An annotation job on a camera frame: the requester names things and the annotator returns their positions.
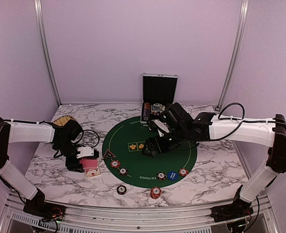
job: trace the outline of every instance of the blue poker chip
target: blue poker chip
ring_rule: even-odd
[[[175,171],[169,171],[167,174],[168,180],[170,181],[176,181],[178,178],[178,173]]]

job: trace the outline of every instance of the green poker mat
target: green poker mat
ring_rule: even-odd
[[[141,126],[140,117],[133,117],[115,125],[106,135],[102,155],[109,150],[116,157],[105,159],[104,162],[110,172],[121,181],[142,188],[165,187],[182,180],[179,175],[181,168],[192,170],[197,159],[197,148],[191,146],[189,142],[184,142],[178,149],[157,154],[156,157],[149,157],[141,154],[144,142],[149,137],[157,135],[151,132],[148,127]],[[111,167],[111,162],[118,160],[119,168]],[[119,169],[125,167],[128,170],[126,176],[119,174]],[[178,179],[170,181],[168,178],[159,180],[158,172],[174,171],[178,174]]]

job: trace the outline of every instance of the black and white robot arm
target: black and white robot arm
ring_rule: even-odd
[[[150,121],[152,130],[159,135],[145,141],[142,154],[156,156],[178,148],[184,141],[209,142],[222,139],[250,142],[268,147],[268,160],[236,192],[232,204],[213,207],[215,222],[230,220],[253,213],[251,202],[280,174],[286,172],[286,122],[282,115],[275,118],[251,119],[200,113],[195,119],[180,104],[161,113],[160,121]]]
[[[50,122],[25,122],[4,120],[0,117],[0,179],[9,187],[16,190],[25,199],[24,211],[30,214],[47,217],[57,210],[63,213],[64,207],[45,202],[45,195],[36,188],[13,165],[7,154],[8,144],[17,142],[52,143],[55,150],[60,150],[66,157],[66,166],[71,171],[82,172],[80,158],[92,155],[98,156],[98,151],[88,148],[78,148],[73,140],[82,132],[81,126],[69,120],[64,126]]]

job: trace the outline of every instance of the marble table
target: marble table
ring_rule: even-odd
[[[199,112],[212,112],[211,106],[183,105],[193,118]],[[241,184],[247,181],[232,143],[228,140],[200,143],[197,162],[189,175],[170,186],[161,188],[162,196],[152,199],[150,189],[124,184],[110,173],[102,157],[102,142],[117,123],[141,114],[140,104],[61,105],[54,119],[73,116],[83,129],[93,129],[100,135],[96,147],[100,176],[86,178],[84,173],[68,171],[65,158],[53,158],[51,144],[40,144],[26,173],[26,177],[46,196],[47,200],[76,205],[100,207],[166,207],[186,206],[232,199]],[[90,142],[84,137],[84,144]],[[127,187],[125,195],[118,195],[119,185]]]

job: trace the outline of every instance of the white wall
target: white wall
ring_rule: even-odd
[[[239,101],[247,117],[286,117],[286,1],[250,1],[246,31],[227,103]],[[254,172],[267,149],[239,143]],[[268,191],[281,233],[286,233],[286,173]]]
[[[42,2],[62,102],[140,102],[147,72],[178,74],[176,101],[217,104],[240,0]]]
[[[0,0],[0,116],[50,120],[56,104],[48,81],[34,1]],[[37,144],[10,145],[12,162],[26,172]],[[8,188],[0,181],[0,214]]]

